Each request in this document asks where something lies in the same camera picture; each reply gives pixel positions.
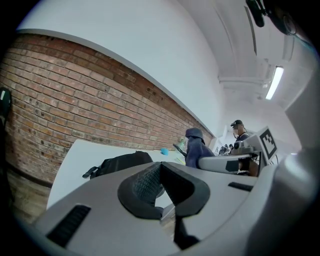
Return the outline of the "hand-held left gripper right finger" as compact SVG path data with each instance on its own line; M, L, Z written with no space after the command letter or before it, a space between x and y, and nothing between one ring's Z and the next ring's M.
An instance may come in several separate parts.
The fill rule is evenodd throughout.
M258 177L161 164L164 181L172 181L182 201L176 212L178 242L166 237L162 250L263 250L259 228L275 174L266 166Z

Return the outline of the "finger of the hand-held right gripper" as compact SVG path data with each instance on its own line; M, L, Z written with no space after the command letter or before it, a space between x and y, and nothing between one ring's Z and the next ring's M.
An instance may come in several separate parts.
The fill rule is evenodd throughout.
M183 144L181 144L181 143L178 143L178 144L173 143L172 145L180 154L182 154L185 158L187 157L187 153L183 151Z

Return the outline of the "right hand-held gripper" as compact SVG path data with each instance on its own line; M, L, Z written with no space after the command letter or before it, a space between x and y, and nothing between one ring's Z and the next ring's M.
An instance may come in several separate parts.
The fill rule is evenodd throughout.
M198 160L201 170L216 173L237 173L239 160L258 158L259 166L267 166L277 154L278 147L268 126L234 144L233 155L202 157Z

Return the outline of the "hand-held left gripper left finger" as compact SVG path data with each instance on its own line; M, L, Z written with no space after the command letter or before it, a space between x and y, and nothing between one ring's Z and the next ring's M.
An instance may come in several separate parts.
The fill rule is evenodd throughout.
M33 239L57 256L170 256L180 248L159 220L137 218L118 199L123 180L142 164L87 181L53 204L34 223Z

